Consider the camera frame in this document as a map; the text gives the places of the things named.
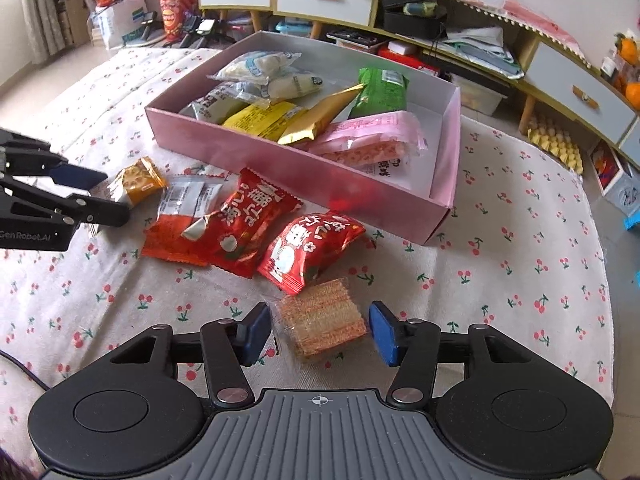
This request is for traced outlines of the red cylindrical gift can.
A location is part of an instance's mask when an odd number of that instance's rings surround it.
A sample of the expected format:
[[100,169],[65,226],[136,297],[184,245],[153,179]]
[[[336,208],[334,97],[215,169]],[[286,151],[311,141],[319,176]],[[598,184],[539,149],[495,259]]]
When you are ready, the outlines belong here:
[[166,32],[166,40],[176,41],[183,37],[182,26],[196,9],[198,0],[160,0],[160,14]]

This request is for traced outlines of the red flat box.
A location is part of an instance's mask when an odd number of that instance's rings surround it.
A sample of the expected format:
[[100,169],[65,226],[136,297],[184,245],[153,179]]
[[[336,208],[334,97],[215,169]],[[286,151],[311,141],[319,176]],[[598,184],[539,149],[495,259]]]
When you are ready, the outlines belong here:
[[435,77],[438,77],[440,75],[439,68],[422,62],[414,55],[395,53],[388,47],[379,47],[378,56],[380,56],[381,58],[386,58],[386,60],[414,68],[415,70],[422,70],[422,72],[429,73],[430,75],[433,75]]

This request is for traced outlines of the white bread pack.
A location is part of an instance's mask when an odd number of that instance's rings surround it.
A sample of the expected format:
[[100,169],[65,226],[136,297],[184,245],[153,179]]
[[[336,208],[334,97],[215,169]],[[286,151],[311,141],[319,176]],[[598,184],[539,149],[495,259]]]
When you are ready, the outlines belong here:
[[301,98],[317,92],[323,86],[323,79],[308,72],[285,72],[273,77],[266,84],[257,87],[257,95],[268,101],[282,101]]
[[250,51],[238,56],[218,72],[210,74],[209,78],[266,84],[301,56],[300,52],[290,51]]

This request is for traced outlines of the orange fruit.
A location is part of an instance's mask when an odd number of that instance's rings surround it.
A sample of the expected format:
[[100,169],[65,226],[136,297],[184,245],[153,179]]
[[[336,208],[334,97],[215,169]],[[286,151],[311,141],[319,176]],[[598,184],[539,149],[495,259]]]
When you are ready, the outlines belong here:
[[639,61],[639,51],[638,44],[634,37],[622,34],[621,32],[618,32],[615,37],[617,54],[629,65],[636,66]]

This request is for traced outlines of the silver cookie snack pack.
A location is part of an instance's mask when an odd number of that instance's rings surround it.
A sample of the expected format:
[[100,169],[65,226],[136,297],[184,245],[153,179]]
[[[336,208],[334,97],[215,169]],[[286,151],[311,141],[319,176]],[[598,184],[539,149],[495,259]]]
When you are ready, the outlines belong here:
[[232,115],[244,110],[249,102],[238,98],[234,81],[225,81],[217,84],[215,88],[186,104],[179,114],[181,116],[222,125]]

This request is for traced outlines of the orange white snack packet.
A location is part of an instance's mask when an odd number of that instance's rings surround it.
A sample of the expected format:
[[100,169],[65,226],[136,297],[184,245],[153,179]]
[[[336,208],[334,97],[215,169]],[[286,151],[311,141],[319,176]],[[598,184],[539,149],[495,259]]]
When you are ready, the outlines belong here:
[[126,204],[129,208],[142,203],[156,192],[166,188],[166,180],[148,156],[119,171],[107,183],[103,196],[107,200]]

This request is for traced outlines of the silver white small packet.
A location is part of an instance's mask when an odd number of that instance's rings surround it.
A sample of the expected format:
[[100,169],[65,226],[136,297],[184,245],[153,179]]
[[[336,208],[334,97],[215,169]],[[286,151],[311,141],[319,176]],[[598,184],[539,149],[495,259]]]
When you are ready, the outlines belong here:
[[383,160],[382,162],[364,165],[360,170],[373,177],[393,181],[403,181],[407,180],[410,176],[410,158],[404,157]]

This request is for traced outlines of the orange red barcode packet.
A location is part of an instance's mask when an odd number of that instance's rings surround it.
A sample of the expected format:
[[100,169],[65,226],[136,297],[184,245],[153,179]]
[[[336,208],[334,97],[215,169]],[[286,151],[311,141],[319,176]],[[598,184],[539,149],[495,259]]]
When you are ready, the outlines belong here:
[[207,266],[207,262],[196,254],[195,243],[183,237],[182,232],[215,209],[226,180],[225,174],[170,176],[156,220],[145,231],[142,255],[191,266]]

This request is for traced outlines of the yellow snack packet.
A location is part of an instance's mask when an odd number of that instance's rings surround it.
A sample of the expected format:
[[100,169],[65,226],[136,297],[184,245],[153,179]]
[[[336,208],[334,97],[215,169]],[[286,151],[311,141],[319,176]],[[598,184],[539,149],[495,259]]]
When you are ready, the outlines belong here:
[[306,111],[305,107],[291,102],[280,102],[267,108],[254,104],[235,113],[222,125],[248,136],[277,142],[290,123]]

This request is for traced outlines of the gold wrapper bar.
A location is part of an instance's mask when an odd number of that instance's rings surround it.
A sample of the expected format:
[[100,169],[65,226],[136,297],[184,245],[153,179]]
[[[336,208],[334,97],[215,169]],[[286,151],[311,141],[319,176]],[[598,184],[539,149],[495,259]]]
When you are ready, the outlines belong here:
[[278,139],[281,145],[292,145],[303,141],[313,141],[332,120],[361,92],[363,84],[355,84],[339,92],[334,92],[314,104],[304,114],[296,117]]

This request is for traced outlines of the pink wafer snack pack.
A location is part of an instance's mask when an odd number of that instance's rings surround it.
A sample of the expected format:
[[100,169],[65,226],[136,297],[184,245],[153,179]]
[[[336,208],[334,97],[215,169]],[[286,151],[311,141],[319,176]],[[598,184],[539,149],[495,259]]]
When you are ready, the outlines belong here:
[[332,122],[304,150],[349,167],[421,155],[428,150],[415,114],[388,112]]

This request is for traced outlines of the red snack packet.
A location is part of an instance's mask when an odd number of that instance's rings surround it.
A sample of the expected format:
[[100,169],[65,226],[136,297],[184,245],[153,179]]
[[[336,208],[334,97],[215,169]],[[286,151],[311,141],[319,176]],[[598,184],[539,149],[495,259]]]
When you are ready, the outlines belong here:
[[282,292],[295,296],[365,232],[359,221],[335,211],[304,214],[269,245],[257,272]]
[[297,197],[243,168],[235,190],[207,218],[198,242],[202,258],[236,276],[252,278],[273,223],[300,206]]

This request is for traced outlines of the green snack packet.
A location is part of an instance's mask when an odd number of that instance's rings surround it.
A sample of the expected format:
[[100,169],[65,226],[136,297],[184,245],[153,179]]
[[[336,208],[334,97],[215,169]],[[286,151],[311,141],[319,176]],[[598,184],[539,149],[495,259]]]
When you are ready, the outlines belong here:
[[358,82],[363,88],[356,97],[349,118],[407,109],[409,79],[397,70],[365,67],[359,71]]

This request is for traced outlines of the pink cardboard box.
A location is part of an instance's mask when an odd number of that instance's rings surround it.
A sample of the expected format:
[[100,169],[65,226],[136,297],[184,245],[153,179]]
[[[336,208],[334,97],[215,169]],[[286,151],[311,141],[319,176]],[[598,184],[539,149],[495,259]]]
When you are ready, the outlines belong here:
[[[251,136],[183,114],[187,105],[215,88],[216,73],[254,51],[294,53],[296,67],[322,80],[319,91],[296,100],[302,112],[281,139]],[[404,110],[350,118],[364,68],[377,68],[392,81],[408,84]],[[145,113],[161,148],[232,172],[250,168],[307,202],[409,242],[425,244],[454,206],[459,89],[374,54],[256,32],[172,84]]]

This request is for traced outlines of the clear cracker stack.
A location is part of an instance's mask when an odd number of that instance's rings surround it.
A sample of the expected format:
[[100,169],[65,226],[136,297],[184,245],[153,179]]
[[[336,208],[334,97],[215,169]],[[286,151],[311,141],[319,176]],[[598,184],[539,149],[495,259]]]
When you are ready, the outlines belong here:
[[344,278],[284,297],[276,318],[285,341],[296,356],[306,360],[350,344],[368,332]]

